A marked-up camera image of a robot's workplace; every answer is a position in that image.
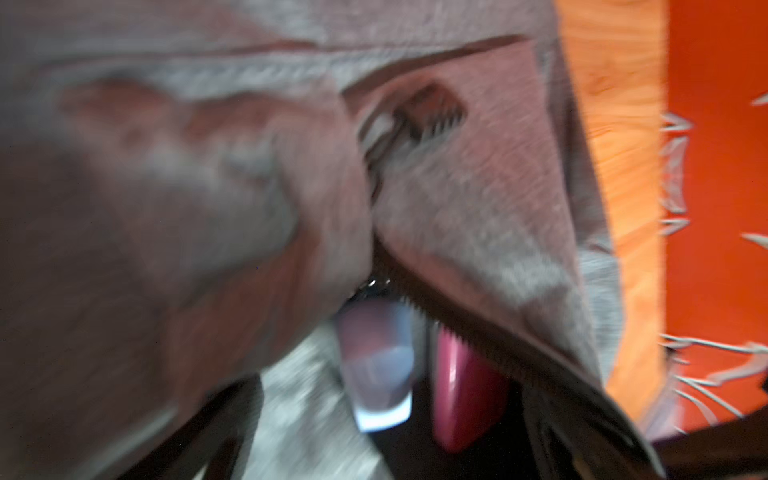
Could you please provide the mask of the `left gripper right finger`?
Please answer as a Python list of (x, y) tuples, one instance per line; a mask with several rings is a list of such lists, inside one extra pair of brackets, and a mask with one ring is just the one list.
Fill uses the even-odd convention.
[(664, 479), (648, 445), (603, 419), (525, 387), (523, 415), (541, 479)]

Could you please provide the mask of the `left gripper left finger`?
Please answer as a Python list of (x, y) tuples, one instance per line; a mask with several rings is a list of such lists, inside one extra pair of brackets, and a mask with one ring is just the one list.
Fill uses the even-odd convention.
[(227, 387), (121, 478), (183, 480), (202, 474), (205, 479), (241, 479), (263, 400), (257, 375)]

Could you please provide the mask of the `pink pencil case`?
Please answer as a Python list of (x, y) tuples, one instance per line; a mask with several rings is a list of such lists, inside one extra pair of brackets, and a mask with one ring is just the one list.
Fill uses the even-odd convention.
[(501, 420), (510, 380), (447, 329), (435, 330), (432, 347), (433, 437), (458, 453)]

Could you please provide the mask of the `light blue stapler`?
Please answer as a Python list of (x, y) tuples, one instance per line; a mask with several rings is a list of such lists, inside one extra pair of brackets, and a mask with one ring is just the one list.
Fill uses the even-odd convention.
[(406, 422), (415, 369), (410, 310), (382, 297), (357, 301), (340, 312), (335, 333), (358, 430), (380, 432)]

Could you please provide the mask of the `grey student backpack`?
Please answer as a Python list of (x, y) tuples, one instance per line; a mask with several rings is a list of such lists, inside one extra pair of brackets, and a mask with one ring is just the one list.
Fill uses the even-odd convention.
[[(362, 433), (335, 320), (377, 297), (412, 412)], [(3, 478), (117, 479), (255, 375), (241, 479), (541, 479), (525, 387), (658, 458), (623, 325), (554, 2), (2, 3)], [(438, 327), (510, 380), (458, 453)]]

